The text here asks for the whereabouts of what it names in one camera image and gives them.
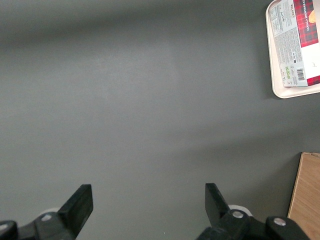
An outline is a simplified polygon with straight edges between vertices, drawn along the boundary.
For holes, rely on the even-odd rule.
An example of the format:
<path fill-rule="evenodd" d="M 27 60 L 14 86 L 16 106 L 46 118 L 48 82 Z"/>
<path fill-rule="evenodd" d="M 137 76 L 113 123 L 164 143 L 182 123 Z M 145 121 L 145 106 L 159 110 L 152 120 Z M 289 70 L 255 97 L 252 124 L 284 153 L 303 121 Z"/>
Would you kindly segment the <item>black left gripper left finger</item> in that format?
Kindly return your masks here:
<path fill-rule="evenodd" d="M 2 240 L 75 240 L 93 212 L 90 184 L 82 184 L 58 211 L 39 215 L 18 226 L 14 220 L 0 222 Z"/>

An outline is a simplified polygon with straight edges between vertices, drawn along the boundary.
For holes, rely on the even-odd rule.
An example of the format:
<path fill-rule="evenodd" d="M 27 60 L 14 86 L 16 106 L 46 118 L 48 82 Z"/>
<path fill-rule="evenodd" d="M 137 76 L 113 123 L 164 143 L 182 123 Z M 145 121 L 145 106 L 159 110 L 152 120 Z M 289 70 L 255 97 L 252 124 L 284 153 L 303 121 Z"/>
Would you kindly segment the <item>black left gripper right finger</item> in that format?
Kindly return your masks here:
<path fill-rule="evenodd" d="M 265 222 L 240 208 L 232 209 L 215 183 L 205 184 L 205 211 L 210 227 L 198 240 L 308 240 L 302 228 L 287 217 L 269 216 Z"/>

